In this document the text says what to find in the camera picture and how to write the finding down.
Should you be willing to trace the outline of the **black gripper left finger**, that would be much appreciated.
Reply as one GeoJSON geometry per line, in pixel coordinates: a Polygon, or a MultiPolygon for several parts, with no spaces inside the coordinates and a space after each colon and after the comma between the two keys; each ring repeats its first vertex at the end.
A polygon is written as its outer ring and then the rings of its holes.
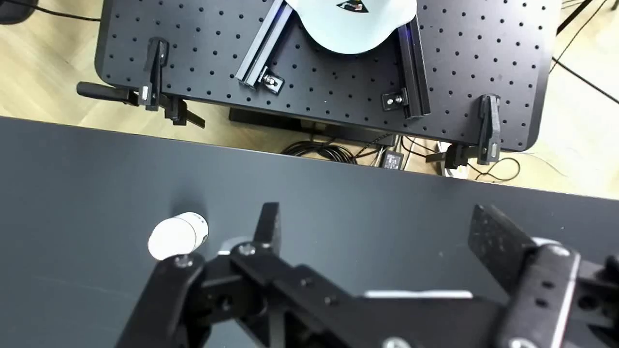
{"type": "Polygon", "coordinates": [[[264,202],[249,241],[210,260],[193,247],[158,258],[113,348],[202,348],[216,322],[235,320],[268,341],[266,299],[235,258],[278,253],[278,204],[264,202]]]}

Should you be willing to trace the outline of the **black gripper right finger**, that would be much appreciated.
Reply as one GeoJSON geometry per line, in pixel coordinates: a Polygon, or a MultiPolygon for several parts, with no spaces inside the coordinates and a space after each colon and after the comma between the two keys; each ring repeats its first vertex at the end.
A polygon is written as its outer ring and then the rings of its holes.
{"type": "Polygon", "coordinates": [[[496,348],[584,348],[566,338],[576,318],[605,345],[619,348],[619,262],[601,262],[547,237],[527,235],[495,204],[471,210],[467,247],[508,293],[496,348]]]}

